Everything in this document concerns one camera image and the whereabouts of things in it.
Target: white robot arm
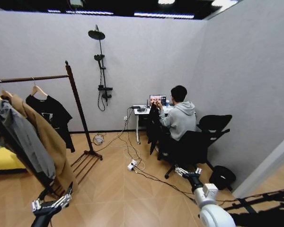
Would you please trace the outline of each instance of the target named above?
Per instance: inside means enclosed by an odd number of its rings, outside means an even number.
[[[202,169],[197,168],[194,173],[176,167],[176,173],[187,179],[192,185],[192,192],[200,208],[200,220],[205,227],[235,227],[230,214],[216,205],[217,187],[213,183],[202,184],[199,180]]]

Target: black hair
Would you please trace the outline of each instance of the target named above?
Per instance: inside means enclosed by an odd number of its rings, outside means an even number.
[[[176,102],[183,102],[186,95],[187,95],[187,90],[185,87],[181,85],[175,86],[171,90],[171,96],[174,98]]]

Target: yellow cushion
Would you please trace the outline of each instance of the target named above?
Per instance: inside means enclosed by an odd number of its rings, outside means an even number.
[[[25,169],[17,156],[5,148],[0,148],[0,170]]]

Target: laptop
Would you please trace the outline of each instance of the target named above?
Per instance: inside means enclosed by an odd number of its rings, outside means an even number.
[[[150,105],[157,101],[161,101],[162,105],[166,105],[166,95],[150,95]]]

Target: white desk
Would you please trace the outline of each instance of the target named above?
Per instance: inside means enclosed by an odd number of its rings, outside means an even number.
[[[140,106],[141,108],[146,108],[145,105],[134,105],[134,106]],[[173,106],[163,106],[163,110],[165,114],[168,114],[171,109],[173,109]],[[146,108],[147,110],[145,112],[138,112],[138,109],[134,109],[134,115],[136,115],[136,137],[137,137],[137,144],[141,144],[139,140],[139,116],[140,115],[149,115],[150,114],[150,108]]]

